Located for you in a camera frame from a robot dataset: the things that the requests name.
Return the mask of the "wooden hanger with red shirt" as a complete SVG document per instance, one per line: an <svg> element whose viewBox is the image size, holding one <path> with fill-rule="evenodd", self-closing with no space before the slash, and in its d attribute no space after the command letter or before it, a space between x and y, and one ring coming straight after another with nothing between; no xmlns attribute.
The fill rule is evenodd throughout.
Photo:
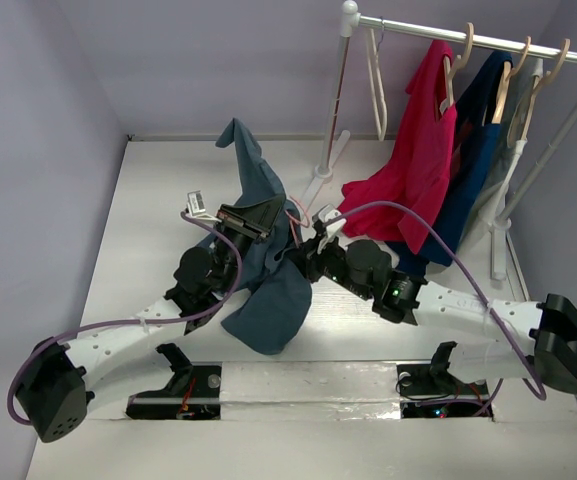
<svg viewBox="0 0 577 480"><path fill-rule="evenodd" d="M466 24L465 35L464 51L457 55L452 62L449 62L447 56L443 57L445 98L438 106L438 111L441 115L444 115L448 108L454 105L454 77L459 70L466 66L470 58L474 45L474 24L472 22Z"/></svg>

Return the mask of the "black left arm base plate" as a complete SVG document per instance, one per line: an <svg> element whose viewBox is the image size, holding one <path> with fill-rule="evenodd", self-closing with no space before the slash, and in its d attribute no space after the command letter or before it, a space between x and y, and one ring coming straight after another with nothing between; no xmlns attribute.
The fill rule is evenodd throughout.
<svg viewBox="0 0 577 480"><path fill-rule="evenodd" d="M172 376L159 390L131 395L126 416L132 420L218 420L222 365L193 364L174 343L161 344L156 352L166 358Z"/></svg>

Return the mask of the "teal blue t-shirt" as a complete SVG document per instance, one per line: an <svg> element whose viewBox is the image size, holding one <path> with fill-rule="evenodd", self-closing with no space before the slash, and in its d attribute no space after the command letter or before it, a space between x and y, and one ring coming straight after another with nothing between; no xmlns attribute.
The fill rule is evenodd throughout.
<svg viewBox="0 0 577 480"><path fill-rule="evenodd" d="M286 194L279 176L262 156L262 148L245 124L234 118L216 146L235 146L242 194L237 206L252 205L275 195ZM287 258L294 244L284 213L297 215L286 199L269 239L253 245L243 256L243 274L238 286L250 292L237 310L221 321L223 329L263 355L277 355L296 336L312 301L311 284Z"/></svg>

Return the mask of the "navy blue t-shirt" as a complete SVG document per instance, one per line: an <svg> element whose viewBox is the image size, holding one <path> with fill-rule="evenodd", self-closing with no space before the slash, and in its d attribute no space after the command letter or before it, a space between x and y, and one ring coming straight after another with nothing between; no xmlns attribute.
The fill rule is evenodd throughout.
<svg viewBox="0 0 577 480"><path fill-rule="evenodd" d="M500 124L492 124L500 76L511 54L494 51L456 102L450 185L433 229L457 251L467 220L486 180Z"/></svg>

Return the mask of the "wooden hanger with navy shirt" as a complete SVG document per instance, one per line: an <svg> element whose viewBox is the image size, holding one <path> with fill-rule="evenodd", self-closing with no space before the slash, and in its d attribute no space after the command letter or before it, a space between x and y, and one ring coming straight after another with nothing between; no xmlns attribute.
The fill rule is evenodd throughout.
<svg viewBox="0 0 577 480"><path fill-rule="evenodd" d="M507 100L507 96L508 96L510 79L513 76L517 75L519 70L522 68L522 66L525 63L525 60L528 56L528 51L529 51L529 48L531 45L532 45L532 37L527 36L525 38L525 44L524 44L524 47L521 51L521 56L518 60L518 63L515 66L511 66L509 62L504 63L502 75L500 76L497 94L496 94L495 110L493 112L492 119L491 119L492 124L500 124L501 123L503 113L504 113L505 104L506 104L506 100Z"/></svg>

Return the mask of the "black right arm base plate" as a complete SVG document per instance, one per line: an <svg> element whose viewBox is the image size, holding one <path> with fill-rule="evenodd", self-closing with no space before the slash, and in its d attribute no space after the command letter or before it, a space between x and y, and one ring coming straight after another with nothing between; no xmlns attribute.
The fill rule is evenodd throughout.
<svg viewBox="0 0 577 480"><path fill-rule="evenodd" d="M397 365L395 391L403 419L494 417L486 382L464 383L448 372L456 346L443 342L429 361Z"/></svg>

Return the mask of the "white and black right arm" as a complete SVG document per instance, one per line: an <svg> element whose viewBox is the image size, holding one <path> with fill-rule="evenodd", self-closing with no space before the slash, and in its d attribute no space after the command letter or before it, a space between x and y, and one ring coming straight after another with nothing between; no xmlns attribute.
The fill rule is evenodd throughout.
<svg viewBox="0 0 577 480"><path fill-rule="evenodd" d="M326 277L372 303L392 323L448 328L485 338L467 345L441 343L428 368L430 384L450 392L461 383L488 378L529 378L577 395L577 308L550 294L543 302L483 301L393 268L390 256L371 240L325 247L311 239L289 253L310 282Z"/></svg>

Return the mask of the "cream plastic hanger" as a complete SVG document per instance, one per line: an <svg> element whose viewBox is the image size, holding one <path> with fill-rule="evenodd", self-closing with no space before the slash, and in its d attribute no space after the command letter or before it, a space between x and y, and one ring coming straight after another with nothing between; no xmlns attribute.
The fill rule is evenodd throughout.
<svg viewBox="0 0 577 480"><path fill-rule="evenodd" d="M382 142L387 133L388 110L379 62L378 43L372 29L368 29L365 33L365 44L376 135L377 139Z"/></svg>

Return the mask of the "pale grey-green t-shirt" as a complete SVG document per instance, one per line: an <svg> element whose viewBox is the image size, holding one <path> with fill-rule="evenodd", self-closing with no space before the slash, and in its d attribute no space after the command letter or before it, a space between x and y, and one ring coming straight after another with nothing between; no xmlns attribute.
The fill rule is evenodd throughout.
<svg viewBox="0 0 577 480"><path fill-rule="evenodd" d="M499 137L482 191L467 223L467 239L475 241L484 236L505 206L510 180L527 144L534 109L533 89L543 74L543 60L529 57L509 81Z"/></svg>

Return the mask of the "white clothes rack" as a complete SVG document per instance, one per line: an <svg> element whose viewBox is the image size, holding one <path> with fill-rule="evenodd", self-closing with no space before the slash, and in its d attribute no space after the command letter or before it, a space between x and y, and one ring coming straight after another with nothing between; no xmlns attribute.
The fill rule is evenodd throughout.
<svg viewBox="0 0 577 480"><path fill-rule="evenodd" d="M338 55L345 58L357 27L368 30L366 52L377 131L387 108L374 32L425 37L430 46L407 86L408 104L391 159L367 180L343 189L343 211L376 201L377 207L343 222L350 237L385 243L399 268L424 275L447 267L490 242L490 276L507 276L506 239L518 196L509 184L527 143L537 95L555 79L543 62L577 63L559 49L362 15L342 6ZM577 106L569 115L577 118Z"/></svg>

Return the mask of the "pink wire hanger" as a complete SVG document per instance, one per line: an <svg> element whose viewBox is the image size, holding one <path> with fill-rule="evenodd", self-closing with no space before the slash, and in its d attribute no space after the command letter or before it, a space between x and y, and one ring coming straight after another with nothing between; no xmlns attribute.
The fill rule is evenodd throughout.
<svg viewBox="0 0 577 480"><path fill-rule="evenodd" d="M311 219L308 216L308 210L303 207L299 200L291 195L288 196L288 199L295 206L297 215L291 214L288 208L284 210L284 213L289 221L294 244L299 247L301 245L301 229L309 228L311 226Z"/></svg>

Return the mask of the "wooden hanger with grey shirt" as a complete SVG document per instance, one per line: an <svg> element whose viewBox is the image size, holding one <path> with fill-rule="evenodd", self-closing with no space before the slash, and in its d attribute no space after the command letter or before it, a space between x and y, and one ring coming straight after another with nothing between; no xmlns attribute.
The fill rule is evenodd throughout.
<svg viewBox="0 0 577 480"><path fill-rule="evenodd" d="M565 38L561 44L561 52L556 57L556 63L552 70L543 72L543 61L538 59L529 77L530 81L522 91L522 96L517 102L507 134L507 144L514 147L519 141L526 142L530 123L534 113L537 95L543 88L550 85L558 76L565 58L570 49L571 40Z"/></svg>

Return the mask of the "magenta red t-shirt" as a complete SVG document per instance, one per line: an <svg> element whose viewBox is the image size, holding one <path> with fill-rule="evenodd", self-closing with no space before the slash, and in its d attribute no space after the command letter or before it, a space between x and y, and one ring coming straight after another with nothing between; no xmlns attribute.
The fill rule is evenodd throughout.
<svg viewBox="0 0 577 480"><path fill-rule="evenodd" d="M451 180L457 110L453 104L442 104L446 99L444 62L452 60L447 42L431 43L406 88L409 100L391 158L368 179L342 187L342 213L370 202L390 201L415 215L388 206L371 207L347 218L343 227L346 236L404 242L414 253L421 249L428 231L416 217L434 223Z"/></svg>

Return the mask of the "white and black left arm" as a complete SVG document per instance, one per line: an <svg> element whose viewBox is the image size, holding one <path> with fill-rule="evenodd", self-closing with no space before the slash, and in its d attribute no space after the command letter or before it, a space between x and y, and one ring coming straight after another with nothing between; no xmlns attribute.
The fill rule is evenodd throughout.
<svg viewBox="0 0 577 480"><path fill-rule="evenodd" d="M266 241L282 213L285 195L247 206L223 204L214 215L191 192L184 221L208 231L212 247L193 247L181 257L174 286L136 316L85 325L50 337L33 349L11 385L17 402L43 443L70 434L95 399L94 386L117 368L147 356L166 356L154 375L163 392L177 395L192 365L174 341L208 323L237 290L250 248Z"/></svg>

